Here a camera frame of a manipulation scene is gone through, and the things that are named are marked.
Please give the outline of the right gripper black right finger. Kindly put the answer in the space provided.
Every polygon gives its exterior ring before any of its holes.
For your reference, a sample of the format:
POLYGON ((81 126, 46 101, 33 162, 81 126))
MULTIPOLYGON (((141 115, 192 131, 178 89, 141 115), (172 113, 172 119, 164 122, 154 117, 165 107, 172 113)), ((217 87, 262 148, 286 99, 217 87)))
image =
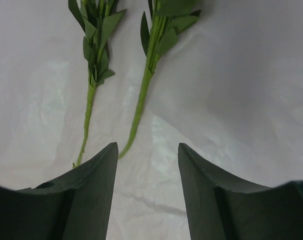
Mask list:
POLYGON ((193 240, 303 240, 303 180, 267 187, 178 146, 178 167, 193 240))

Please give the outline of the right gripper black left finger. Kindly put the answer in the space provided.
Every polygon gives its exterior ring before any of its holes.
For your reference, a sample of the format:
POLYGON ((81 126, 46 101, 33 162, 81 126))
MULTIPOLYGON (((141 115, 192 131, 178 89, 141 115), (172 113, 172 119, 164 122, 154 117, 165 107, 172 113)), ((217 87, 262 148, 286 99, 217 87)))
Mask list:
POLYGON ((0 186, 0 240, 104 240, 107 236, 118 145, 42 183, 0 186))

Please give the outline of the purple pink wrapping paper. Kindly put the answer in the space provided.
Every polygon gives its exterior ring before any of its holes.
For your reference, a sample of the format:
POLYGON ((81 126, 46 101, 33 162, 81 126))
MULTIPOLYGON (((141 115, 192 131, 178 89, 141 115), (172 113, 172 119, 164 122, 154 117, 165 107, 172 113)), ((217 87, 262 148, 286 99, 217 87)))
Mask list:
MULTIPOLYGON (((203 0, 157 64, 119 161, 109 240, 188 240, 178 145, 269 187, 303 180, 303 0, 203 0)), ((0 185, 72 168, 87 62, 65 0, 0 0, 0 185)))

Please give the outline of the mauve rose flower stem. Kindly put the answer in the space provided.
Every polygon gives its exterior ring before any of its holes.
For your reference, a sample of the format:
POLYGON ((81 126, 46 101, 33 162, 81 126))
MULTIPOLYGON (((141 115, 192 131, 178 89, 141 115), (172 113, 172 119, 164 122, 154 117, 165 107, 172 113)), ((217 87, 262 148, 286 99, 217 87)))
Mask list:
POLYGON ((148 88, 159 60, 177 44, 179 34, 192 27, 200 19, 202 10, 194 10, 196 4, 196 0, 148 1, 151 25, 148 25, 145 12, 140 22, 140 40, 146 62, 128 140, 118 154, 119 160, 126 155, 135 140, 144 112, 148 88))

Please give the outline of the white small rose stem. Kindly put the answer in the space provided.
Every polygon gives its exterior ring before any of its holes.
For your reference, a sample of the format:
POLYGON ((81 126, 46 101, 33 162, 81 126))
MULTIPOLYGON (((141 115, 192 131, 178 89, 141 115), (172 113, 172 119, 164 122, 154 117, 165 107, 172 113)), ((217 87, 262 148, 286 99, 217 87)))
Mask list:
POLYGON ((87 99, 84 114, 84 135, 76 162, 73 168, 82 163, 97 87, 115 75, 109 68, 109 38, 113 35, 126 10, 117 11, 117 0, 69 0, 68 9, 81 26, 83 57, 87 61, 87 99))

